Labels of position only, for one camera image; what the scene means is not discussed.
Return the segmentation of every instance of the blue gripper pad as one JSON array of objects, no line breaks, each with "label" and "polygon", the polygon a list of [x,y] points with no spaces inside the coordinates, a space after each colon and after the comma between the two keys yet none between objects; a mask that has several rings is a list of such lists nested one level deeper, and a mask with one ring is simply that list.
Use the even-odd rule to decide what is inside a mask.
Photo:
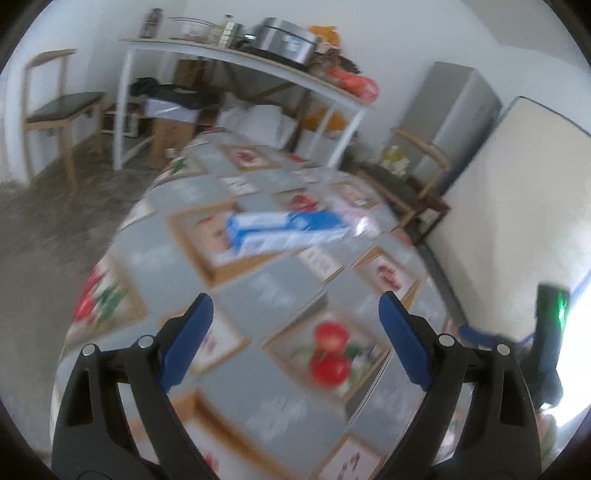
[{"label": "blue gripper pad", "polygon": [[408,379],[426,392],[433,384],[429,353],[406,321],[408,313],[403,309],[402,305],[396,305],[387,294],[383,294],[379,299],[379,321],[402,362]]},{"label": "blue gripper pad", "polygon": [[168,392],[173,386],[179,385],[187,374],[191,361],[201,346],[213,320],[213,301],[204,295],[197,306],[191,305],[189,319],[179,331],[162,359],[160,386]]}]

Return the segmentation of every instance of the refrigerator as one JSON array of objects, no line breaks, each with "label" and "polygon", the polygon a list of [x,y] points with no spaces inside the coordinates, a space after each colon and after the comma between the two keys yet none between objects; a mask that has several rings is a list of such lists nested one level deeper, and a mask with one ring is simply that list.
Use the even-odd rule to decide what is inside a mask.
[{"label": "refrigerator", "polygon": [[[470,163],[501,112],[499,97],[477,70],[436,62],[411,103],[400,128],[432,143],[448,157],[450,170],[440,173],[436,189],[444,194]],[[436,164],[400,139],[410,173],[426,183]]]}]

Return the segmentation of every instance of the tablecloth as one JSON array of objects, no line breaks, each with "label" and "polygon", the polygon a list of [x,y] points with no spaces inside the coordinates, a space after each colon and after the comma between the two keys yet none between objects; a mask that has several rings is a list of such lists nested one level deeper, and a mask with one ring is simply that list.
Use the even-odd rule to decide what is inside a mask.
[{"label": "tablecloth", "polygon": [[[382,233],[251,258],[232,252],[228,215],[322,210],[327,194],[366,211]],[[370,480],[423,398],[379,322],[378,300],[388,290],[436,332],[449,322],[420,256],[375,191],[213,129],[155,180],[84,286],[57,370],[52,421],[83,345],[125,348],[207,292],[212,327],[169,398],[219,477]],[[128,385],[120,393],[139,451],[157,461]],[[441,456],[464,414],[460,402]]]}]

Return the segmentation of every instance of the black bag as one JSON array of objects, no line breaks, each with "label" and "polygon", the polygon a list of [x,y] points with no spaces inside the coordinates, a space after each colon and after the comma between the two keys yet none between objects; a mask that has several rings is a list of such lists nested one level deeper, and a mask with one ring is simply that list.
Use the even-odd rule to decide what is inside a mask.
[{"label": "black bag", "polygon": [[130,93],[132,96],[147,95],[149,98],[176,103],[190,110],[201,110],[218,105],[222,101],[222,95],[210,89],[196,92],[174,83],[161,85],[158,80],[151,77],[138,79],[131,86]]}]

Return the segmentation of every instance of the blue box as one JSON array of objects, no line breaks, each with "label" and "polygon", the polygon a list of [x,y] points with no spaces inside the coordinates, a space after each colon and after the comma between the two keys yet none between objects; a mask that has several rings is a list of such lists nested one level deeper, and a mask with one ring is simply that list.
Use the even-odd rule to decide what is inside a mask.
[{"label": "blue box", "polygon": [[226,226],[238,255],[247,257],[336,242],[349,231],[334,212],[237,213]]}]

